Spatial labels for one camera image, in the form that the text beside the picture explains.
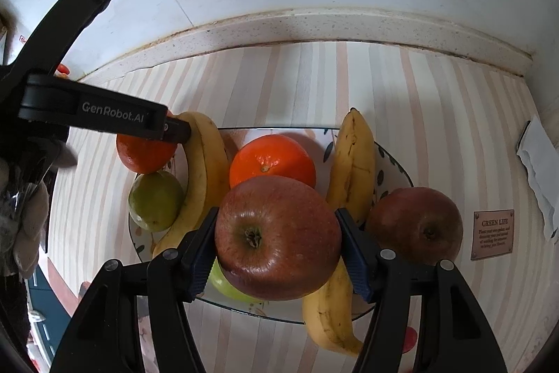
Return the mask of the white gloved left hand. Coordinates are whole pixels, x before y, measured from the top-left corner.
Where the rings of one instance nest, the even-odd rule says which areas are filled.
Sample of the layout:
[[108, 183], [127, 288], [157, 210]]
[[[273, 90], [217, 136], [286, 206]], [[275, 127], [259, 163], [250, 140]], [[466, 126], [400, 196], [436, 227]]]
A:
[[49, 213], [44, 176], [77, 163], [74, 151], [60, 140], [1, 148], [2, 277], [28, 278], [35, 270]]

